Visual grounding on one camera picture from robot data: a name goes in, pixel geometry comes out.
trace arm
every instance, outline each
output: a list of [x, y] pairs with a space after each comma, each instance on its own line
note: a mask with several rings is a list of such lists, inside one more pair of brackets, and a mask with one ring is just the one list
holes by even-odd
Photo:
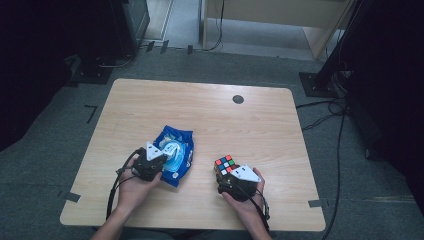
[[[132, 159], [128, 165], [131, 166], [134, 160]], [[152, 182], [142, 181], [137, 177], [131, 178], [133, 176], [129, 169], [126, 169], [122, 173], [120, 178], [122, 184], [119, 185], [118, 205], [103, 226], [91, 238], [92, 240], [119, 239], [122, 229], [132, 213], [144, 202], [150, 190], [160, 182], [162, 172], [159, 172]]]
[[[265, 179], [262, 177], [261, 173], [256, 168], [253, 168], [253, 171], [262, 179], [262, 181], [258, 183], [258, 190], [261, 191], [263, 194]], [[266, 231], [265, 226], [262, 223], [262, 219], [259, 216], [258, 211], [256, 210], [252, 202], [238, 202], [226, 192], [223, 192], [222, 196], [228, 202], [228, 204], [230, 204], [230, 206], [233, 207], [234, 210], [236, 210], [239, 219], [241, 220], [241, 222], [246, 227], [247, 231], [250, 233], [254, 240], [271, 239], [271, 236]], [[256, 204], [258, 204], [258, 206], [260, 206], [261, 208], [263, 207], [261, 196], [256, 194], [252, 198], [256, 202]]]

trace hand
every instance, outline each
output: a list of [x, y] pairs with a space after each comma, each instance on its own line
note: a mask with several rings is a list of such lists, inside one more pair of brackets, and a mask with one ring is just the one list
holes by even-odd
[[[261, 182], [258, 183], [257, 188], [263, 194], [265, 187], [265, 179], [262, 177], [258, 169], [253, 168], [253, 172], [255, 172], [256, 175], [261, 178]], [[250, 200], [247, 200], [245, 202], [236, 201], [227, 192], [223, 192], [222, 196], [224, 197], [225, 201], [227, 201], [228, 204], [230, 204], [230, 206], [233, 207], [234, 210], [236, 210], [239, 219], [244, 224], [247, 231], [249, 231], [253, 239], [271, 239], [265, 229], [265, 226], [262, 222], [262, 218], [256, 210], [256, 207]], [[255, 194], [252, 199], [263, 210], [262, 197], [259, 194]]]
[[[128, 166], [132, 166], [134, 160], [136, 158], [131, 159]], [[131, 215], [144, 202], [150, 190], [159, 184], [161, 176], [162, 172], [159, 172], [152, 182], [147, 182], [134, 176], [131, 169], [125, 169], [119, 179], [119, 198], [116, 208]]]

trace black cable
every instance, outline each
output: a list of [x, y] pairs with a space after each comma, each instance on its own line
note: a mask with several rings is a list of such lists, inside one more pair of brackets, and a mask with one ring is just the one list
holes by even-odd
[[266, 229], [266, 231], [269, 233], [269, 225], [268, 225], [268, 222], [267, 222], [267, 219], [266, 219], [266, 217], [265, 217], [265, 215], [264, 215], [264, 213], [262, 212], [262, 209], [258, 206], [258, 204], [252, 199], [252, 197], [251, 196], [249, 196], [239, 185], [235, 185], [236, 187], [238, 187], [238, 189], [240, 189], [240, 191], [242, 191], [243, 193], [244, 193], [244, 195], [246, 195], [246, 197], [248, 197], [249, 198], [249, 200], [253, 203], [253, 205], [255, 206], [255, 208], [256, 208], [256, 211], [258, 211], [258, 213], [259, 213], [259, 216], [261, 217], [261, 219], [262, 219], [262, 223], [264, 224], [264, 226], [265, 226], [265, 229]]
[[128, 59], [128, 61], [126, 61], [125, 63], [120, 64], [120, 65], [112, 65], [112, 66], [109, 66], [109, 65], [99, 65], [99, 67], [104, 67], [104, 68], [120, 68], [120, 67], [123, 67], [123, 66], [127, 65], [129, 62], [131, 62], [132, 59], [133, 59], [133, 57], [131, 57], [130, 59]]
[[135, 178], [135, 177], [137, 177], [137, 176], [132, 176], [132, 177], [129, 177], [129, 178], [127, 178], [127, 179], [125, 179], [125, 180], [122, 180], [122, 182], [120, 182], [119, 184], [118, 184], [118, 186], [116, 186], [116, 188], [115, 189], [118, 189], [119, 188], [119, 186], [121, 186], [121, 184], [123, 184], [124, 182], [126, 182], [126, 181], [128, 181], [128, 180], [130, 180], [130, 179], [133, 179], [133, 178]]
[[343, 83], [340, 82], [339, 79], [339, 74], [341, 74], [340, 72], [335, 72], [332, 76], [331, 79], [333, 80], [334, 84], [336, 85], [336, 87], [342, 91], [345, 95], [349, 94], [349, 92], [343, 87]]
[[113, 183], [113, 187], [110, 190], [110, 194], [109, 194], [109, 200], [107, 203], [107, 209], [106, 209], [106, 220], [109, 218], [110, 214], [112, 213], [112, 204], [113, 204], [113, 199], [115, 197], [115, 193], [116, 193], [116, 189], [118, 188], [117, 186], [119, 183], [119, 179], [121, 178], [122, 173], [125, 171], [125, 169], [127, 168], [128, 162], [134, 157], [135, 154], [139, 153], [140, 149], [135, 150], [133, 153], [131, 153], [131, 155], [128, 157], [128, 159], [125, 161], [124, 165], [122, 166], [122, 168], [118, 169], [116, 171], [116, 173], [118, 174], [118, 176], [116, 177], [115, 182]]
[[315, 106], [315, 105], [323, 104], [323, 103], [333, 103], [333, 102], [340, 100], [340, 99], [342, 99], [342, 98], [335, 98], [333, 100], [326, 100], [326, 101], [320, 101], [320, 102], [311, 102], [311, 103], [301, 104], [301, 105], [297, 105], [296, 109], [303, 108], [303, 107], [309, 107], [309, 106]]
[[269, 216], [269, 205], [268, 202], [265, 199], [265, 196], [261, 193], [261, 191], [259, 191], [259, 189], [256, 189], [256, 191], [259, 193], [259, 195], [262, 197], [262, 201], [265, 205], [265, 219], [269, 220], [271, 218], [271, 216]]
[[207, 51], [215, 50], [222, 43], [222, 19], [224, 17], [224, 3], [225, 3], [225, 0], [222, 0], [221, 21], [220, 21], [220, 24], [219, 24], [219, 38], [218, 38], [218, 41], [215, 43], [215, 46], [213, 46], [212, 48], [205, 49], [204, 51], [206, 51], [206, 52]]
[[330, 114], [330, 115], [327, 115], [325, 117], [322, 117], [322, 118], [316, 120], [314, 123], [312, 123], [312, 124], [310, 124], [310, 125], [308, 125], [306, 127], [303, 127], [302, 128], [302, 131], [306, 131], [306, 130], [312, 129], [312, 128], [320, 125], [321, 123], [323, 123], [325, 120], [327, 120], [327, 119], [329, 119], [331, 117], [334, 117], [334, 116], [335, 116], [334, 114]]
[[[319, 118], [314, 123], [312, 123], [312, 124], [310, 124], [310, 125], [308, 125], [306, 127], [303, 127], [302, 128], [302, 131], [310, 130], [310, 129], [312, 129], [312, 128], [318, 126], [318, 125], [320, 125], [324, 121], [330, 119], [333, 116], [341, 116], [343, 114], [343, 112], [344, 112], [344, 108], [343, 108], [343, 106], [340, 103], [337, 103], [336, 101], [337, 100], [342, 100], [342, 99], [343, 98], [335, 98], [335, 99], [330, 100], [330, 101], [312, 102], [312, 103], [308, 103], [308, 104], [303, 104], [303, 105], [296, 106], [296, 109], [299, 109], [299, 108], [302, 108], [302, 107], [314, 106], [314, 105], [318, 105], [318, 104], [328, 103], [327, 108], [328, 108], [328, 111], [331, 113], [331, 114], [329, 114], [327, 116], [324, 116], [322, 118]], [[335, 106], [338, 106], [340, 108], [340, 110], [339, 111], [334, 111], [331, 108], [334, 105]]]
[[325, 231], [324, 235], [322, 236], [322, 240], [325, 240], [328, 236], [328, 234], [331, 231], [331, 228], [333, 227], [334, 220], [336, 219], [337, 210], [339, 207], [339, 200], [340, 200], [340, 142], [342, 138], [342, 131], [343, 131], [343, 125], [344, 125], [344, 119], [346, 115], [346, 110], [343, 111], [342, 114], [342, 122], [340, 124], [340, 130], [339, 130], [339, 137], [337, 139], [337, 190], [336, 190], [336, 202], [334, 204], [334, 211], [333, 215], [331, 216], [330, 223], [328, 224], [327, 230]]

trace colorful cube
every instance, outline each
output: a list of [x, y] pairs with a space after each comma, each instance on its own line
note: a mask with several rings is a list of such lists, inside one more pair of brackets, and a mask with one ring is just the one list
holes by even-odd
[[225, 176], [227, 173], [230, 173], [237, 167], [239, 166], [235, 164], [233, 158], [230, 155], [215, 160], [215, 171], [221, 176]]

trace blue snack bag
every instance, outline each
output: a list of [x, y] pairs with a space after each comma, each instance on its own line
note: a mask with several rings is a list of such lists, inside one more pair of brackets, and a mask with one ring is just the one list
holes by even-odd
[[182, 131], [165, 126], [153, 145], [168, 155], [163, 165], [162, 180], [178, 187], [193, 161], [193, 131]]

